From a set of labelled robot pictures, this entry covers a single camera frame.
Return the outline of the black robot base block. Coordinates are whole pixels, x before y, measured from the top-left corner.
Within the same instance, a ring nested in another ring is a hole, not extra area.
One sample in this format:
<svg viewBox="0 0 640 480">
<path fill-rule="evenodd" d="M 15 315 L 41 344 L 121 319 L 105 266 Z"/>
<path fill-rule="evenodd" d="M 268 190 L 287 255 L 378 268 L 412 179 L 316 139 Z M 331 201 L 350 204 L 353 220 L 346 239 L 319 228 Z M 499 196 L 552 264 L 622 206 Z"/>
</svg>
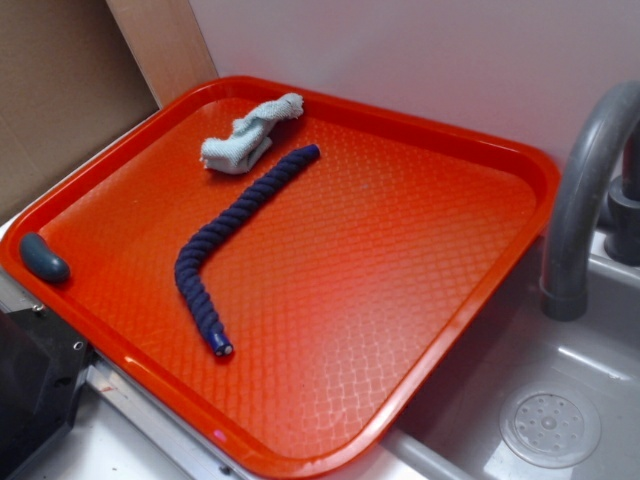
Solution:
<svg viewBox="0 0 640 480">
<path fill-rule="evenodd" d="M 1 477 L 16 478 L 74 426 L 88 340 L 40 305 L 1 314 Z"/>
</svg>

